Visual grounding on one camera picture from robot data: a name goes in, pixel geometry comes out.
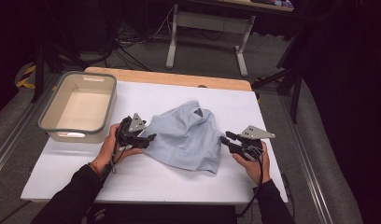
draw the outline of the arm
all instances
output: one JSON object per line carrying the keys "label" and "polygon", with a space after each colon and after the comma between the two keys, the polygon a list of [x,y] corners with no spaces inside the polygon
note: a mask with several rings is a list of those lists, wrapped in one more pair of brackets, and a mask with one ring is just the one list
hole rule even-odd
{"label": "arm", "polygon": [[263,155],[261,155],[261,161],[263,162],[263,180],[261,184],[259,183],[261,169],[257,161],[246,161],[238,154],[233,154],[233,158],[246,169],[247,174],[252,181],[257,185],[260,185],[257,199],[261,210],[262,223],[295,223],[287,206],[280,197],[280,192],[270,178],[269,154],[264,142],[262,142],[262,147]]}
{"label": "arm", "polygon": [[[95,197],[103,187],[101,174],[111,159],[115,147],[115,132],[118,128],[119,124],[111,127],[109,136],[101,146],[98,156],[90,162],[90,165],[84,165],[74,173],[70,183],[53,196],[34,218],[33,224],[81,223]],[[140,153],[142,153],[142,150],[139,148],[125,150],[122,155],[117,153],[115,161],[121,161],[125,157]]]}

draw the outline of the metal frame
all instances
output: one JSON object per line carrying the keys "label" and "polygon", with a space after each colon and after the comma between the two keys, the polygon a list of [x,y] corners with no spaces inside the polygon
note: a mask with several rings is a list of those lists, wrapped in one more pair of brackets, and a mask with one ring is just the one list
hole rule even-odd
{"label": "metal frame", "polygon": [[240,46],[235,46],[240,75],[248,76],[246,62],[244,61],[243,51],[246,47],[249,34],[254,24],[255,16],[250,16],[249,20],[241,20],[235,18],[223,18],[218,16],[210,16],[199,13],[183,12],[178,10],[178,4],[174,6],[173,29],[171,33],[171,42],[167,55],[166,68],[171,69],[174,66],[176,57],[176,28],[178,26],[206,29],[213,31],[228,32],[243,35]]}
{"label": "metal frame", "polygon": [[298,151],[298,155],[301,160],[301,166],[303,168],[304,176],[306,178],[307,185],[310,189],[311,196],[315,203],[319,220],[321,221],[322,224],[332,224],[333,221],[332,221],[330,211],[328,209],[328,205],[325,202],[324,196],[321,191],[321,187],[318,183],[316,174],[313,170],[313,166],[307,155],[307,150],[304,146],[302,136],[299,132],[298,127],[295,124],[293,124],[291,115],[289,114],[290,106],[289,106],[288,99],[285,96],[278,96],[278,97],[280,99],[281,106],[285,110],[285,114],[290,126],[290,130],[293,134],[293,138],[295,139],[295,143],[297,146],[296,149]]}
{"label": "metal frame", "polygon": [[[57,83],[58,79],[59,79],[59,76],[54,76],[54,75],[50,76],[47,80],[47,83],[45,84],[45,88],[48,90],[51,90],[54,84]],[[31,121],[31,118],[33,117],[36,110],[41,105],[41,102],[45,102],[46,99],[49,97],[49,94],[50,94],[50,91],[44,91],[41,97],[37,101],[35,101],[34,103],[31,103],[27,107],[23,116],[21,117],[17,125],[14,127],[13,131],[10,133],[5,143],[0,147],[0,171],[4,167],[7,160],[9,159],[13,150],[16,148],[17,144],[21,141],[22,135],[25,133]]]}

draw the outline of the white tabletop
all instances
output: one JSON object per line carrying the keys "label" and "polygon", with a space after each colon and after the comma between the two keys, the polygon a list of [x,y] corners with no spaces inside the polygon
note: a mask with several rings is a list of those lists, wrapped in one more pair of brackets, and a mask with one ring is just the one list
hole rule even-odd
{"label": "white tabletop", "polygon": [[[150,123],[154,115],[197,100],[209,109],[223,133],[242,132],[248,125],[265,130],[261,111],[253,91],[227,91],[161,84],[118,82],[117,100],[109,124],[121,122],[138,113]],[[286,191],[268,139],[270,173],[284,202]],[[92,161],[101,144],[56,142],[45,145],[24,187],[21,198],[45,202],[61,190],[82,165]],[[216,175],[207,171],[187,171],[153,160],[145,154],[126,158],[110,174],[96,201],[100,203],[204,203],[243,204],[253,196],[255,184],[245,169],[222,145]]]}

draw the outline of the light blue cloth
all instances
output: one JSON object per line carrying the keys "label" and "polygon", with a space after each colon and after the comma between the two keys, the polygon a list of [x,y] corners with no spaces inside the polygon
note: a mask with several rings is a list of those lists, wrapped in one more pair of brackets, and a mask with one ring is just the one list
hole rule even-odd
{"label": "light blue cloth", "polygon": [[223,133],[216,130],[211,111],[202,109],[197,101],[189,101],[160,116],[141,133],[156,133],[149,147],[144,149],[157,161],[192,171],[217,173]]}

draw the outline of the translucent container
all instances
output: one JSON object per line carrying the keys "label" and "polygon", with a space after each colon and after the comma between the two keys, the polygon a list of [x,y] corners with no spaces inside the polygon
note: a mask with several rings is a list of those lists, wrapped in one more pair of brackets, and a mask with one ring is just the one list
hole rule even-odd
{"label": "translucent container", "polygon": [[38,121],[39,127],[59,142],[103,142],[115,105],[116,84],[116,78],[108,74],[65,74]]}

